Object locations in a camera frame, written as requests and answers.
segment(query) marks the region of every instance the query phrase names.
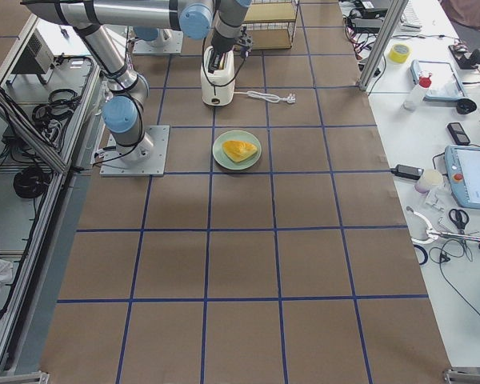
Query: tape roll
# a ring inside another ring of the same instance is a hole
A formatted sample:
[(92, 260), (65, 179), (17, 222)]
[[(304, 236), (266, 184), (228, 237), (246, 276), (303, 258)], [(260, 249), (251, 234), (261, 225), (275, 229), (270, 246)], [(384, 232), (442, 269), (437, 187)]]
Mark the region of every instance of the tape roll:
[(393, 62), (402, 64), (410, 55), (410, 48), (405, 44), (395, 44), (391, 47), (388, 58)]

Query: phone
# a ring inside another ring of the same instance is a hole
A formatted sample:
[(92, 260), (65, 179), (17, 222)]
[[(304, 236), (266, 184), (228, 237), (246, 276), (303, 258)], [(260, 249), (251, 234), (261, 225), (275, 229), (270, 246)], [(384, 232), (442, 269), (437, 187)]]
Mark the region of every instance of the phone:
[(455, 144), (458, 146), (468, 146), (471, 143), (470, 138), (467, 137), (464, 128), (462, 128), (460, 122), (451, 122), (446, 126), (454, 139)]

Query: white table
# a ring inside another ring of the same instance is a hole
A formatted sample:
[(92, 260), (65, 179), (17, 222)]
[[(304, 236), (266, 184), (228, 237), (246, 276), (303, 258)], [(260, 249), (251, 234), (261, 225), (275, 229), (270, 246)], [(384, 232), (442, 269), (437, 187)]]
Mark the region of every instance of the white table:
[[(413, 7), (424, 25), (421, 34), (444, 34), (457, 37), (450, 22), (442, 12), (438, 2), (433, 0), (412, 0)], [(390, 47), (401, 40), (392, 40)], [(432, 168), (432, 157), (454, 144), (446, 124), (460, 122), (472, 143), (480, 145), (480, 113), (473, 112), (465, 116), (457, 114), (454, 106), (425, 102), (415, 112), (402, 108), (407, 94), (414, 84), (410, 75), (410, 63), (413, 59), (448, 61), (459, 72), (464, 82), (480, 81), (476, 70), (460, 70), (448, 51), (451, 38), (413, 38), (404, 41), (411, 48), (411, 55), (403, 64), (387, 61), (386, 72), (370, 95), (370, 104), (382, 138), (388, 163), (391, 166), (405, 164), (422, 168)], [(470, 98), (480, 108), (480, 85), (465, 86)], [(424, 204), (424, 196), (414, 190), (414, 183), (394, 178), (402, 209), (412, 206), (432, 219), (437, 220), (444, 214)], [(456, 207), (451, 196), (444, 198), (446, 213)], [(470, 215), (467, 231), (480, 231), (480, 210), (466, 210)], [(424, 224), (412, 214), (406, 213), (407, 223), (412, 236), (424, 238)], [(444, 221), (450, 228), (453, 224)], [(480, 311), (480, 250), (476, 243), (470, 243), (474, 253), (473, 262), (467, 259), (453, 259), (442, 268), (448, 279)], [(480, 318), (454, 292), (441, 275), (439, 265), (428, 262), (422, 267), (422, 275), (434, 308), (438, 326), (446, 347), (450, 363), (454, 367), (480, 367)]]

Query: yellow food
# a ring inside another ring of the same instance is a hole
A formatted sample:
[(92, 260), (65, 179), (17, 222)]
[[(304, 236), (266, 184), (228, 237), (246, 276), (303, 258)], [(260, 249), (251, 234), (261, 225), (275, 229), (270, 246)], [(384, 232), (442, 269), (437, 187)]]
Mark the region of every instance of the yellow food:
[(239, 140), (224, 142), (222, 144), (222, 150), (227, 157), (234, 162), (241, 162), (258, 152), (258, 148), (256, 148), (254, 144), (250, 142), (240, 142)]

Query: plate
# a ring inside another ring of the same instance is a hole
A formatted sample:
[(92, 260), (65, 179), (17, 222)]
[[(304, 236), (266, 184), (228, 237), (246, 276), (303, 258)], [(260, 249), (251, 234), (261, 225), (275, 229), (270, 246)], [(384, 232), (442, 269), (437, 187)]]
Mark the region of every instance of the plate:
[[(249, 142), (258, 148), (258, 152), (241, 162), (234, 162), (228, 158), (222, 150), (222, 144), (229, 140)], [(244, 170), (250, 166), (253, 166), (259, 160), (262, 155), (262, 145), (258, 138), (249, 132), (245, 132), (244, 130), (229, 130), (215, 139), (214, 146), (212, 147), (212, 153), (214, 154), (215, 161), (224, 168), (227, 168), (228, 170)]]

